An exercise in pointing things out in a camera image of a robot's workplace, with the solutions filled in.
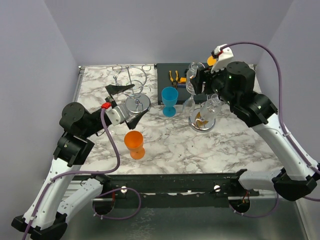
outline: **black metal frame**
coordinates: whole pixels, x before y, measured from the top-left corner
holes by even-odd
[[[137,174],[109,175],[109,182],[103,192],[123,186],[138,191],[141,197],[141,208],[194,208],[216,207],[228,208],[228,197],[243,197],[247,190],[239,184],[240,175],[236,173],[199,173],[199,174]],[[75,176],[74,181],[84,181],[88,176]],[[250,196],[259,192],[249,191]],[[97,213],[106,214],[111,209],[112,194],[105,195],[105,200],[96,201]],[[136,193],[117,192],[114,208],[137,208],[139,199]]]

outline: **metal base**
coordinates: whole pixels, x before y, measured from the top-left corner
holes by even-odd
[[[151,106],[150,98],[143,94],[137,94],[133,97],[128,97],[125,100],[125,106],[132,114],[139,114]]]
[[[200,119],[200,108],[197,108],[193,111],[192,115],[188,118],[188,123],[190,127],[199,133],[210,132],[215,124],[216,119],[212,121],[203,121]]]

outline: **clear glass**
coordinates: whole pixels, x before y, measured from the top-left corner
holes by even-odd
[[[189,64],[189,70],[186,73],[186,83],[185,87],[188,93],[195,94],[194,87],[192,86],[192,83],[190,79],[194,78],[194,76],[197,74],[198,68],[204,68],[205,66],[201,62],[192,62]]]
[[[192,115],[196,108],[196,102],[194,100],[195,90],[192,86],[190,79],[192,79],[197,74],[198,68],[204,68],[205,66],[201,62],[192,62],[189,64],[189,70],[186,73],[186,83],[185,88],[191,96],[183,103],[182,114],[188,118]]]
[[[191,94],[191,97],[189,97],[182,106],[182,114],[188,118],[192,115],[196,108],[196,102],[194,100],[194,95]]]
[[[218,98],[217,94],[211,95],[200,109],[200,117],[203,121],[213,121],[221,112],[224,102]]]

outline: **screw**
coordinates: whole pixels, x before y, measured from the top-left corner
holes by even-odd
[[[213,190],[214,190],[216,193],[218,193],[218,192],[220,192],[221,187],[220,187],[219,185],[215,185],[215,186],[213,187]]]
[[[125,188],[127,188],[126,186],[122,186],[121,188],[122,188],[122,189],[121,189],[121,192],[122,192],[123,194],[125,194],[126,192],[128,192],[128,189],[125,189]]]

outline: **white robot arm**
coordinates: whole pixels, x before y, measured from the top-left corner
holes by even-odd
[[[247,190],[276,190],[285,199],[295,201],[316,187],[320,176],[318,163],[282,124],[281,114],[270,99],[253,91],[255,71],[244,62],[232,62],[234,55],[230,46],[237,44],[264,48],[275,61],[279,81],[282,80],[278,61],[269,49],[254,42],[237,42],[217,46],[212,52],[216,63],[198,69],[191,83],[196,94],[203,91],[203,83],[206,94],[218,94],[230,106],[231,112],[265,140],[284,166],[282,170],[273,172],[247,170],[239,177],[239,183]]]
[[[11,225],[31,234],[31,239],[58,240],[65,233],[69,221],[93,198],[102,193],[110,180],[104,174],[115,171],[120,165],[117,156],[117,165],[114,169],[105,172],[84,172],[91,175],[81,189],[62,201],[64,194],[89,155],[94,143],[88,137],[109,125],[126,123],[129,129],[134,129],[148,109],[141,112],[129,122],[128,110],[121,104],[117,105],[113,95],[124,92],[134,85],[106,86],[108,97],[100,109],[89,113],[78,102],[69,103],[62,111],[59,124],[64,134],[57,143],[49,173],[33,204],[24,215],[17,216]]]

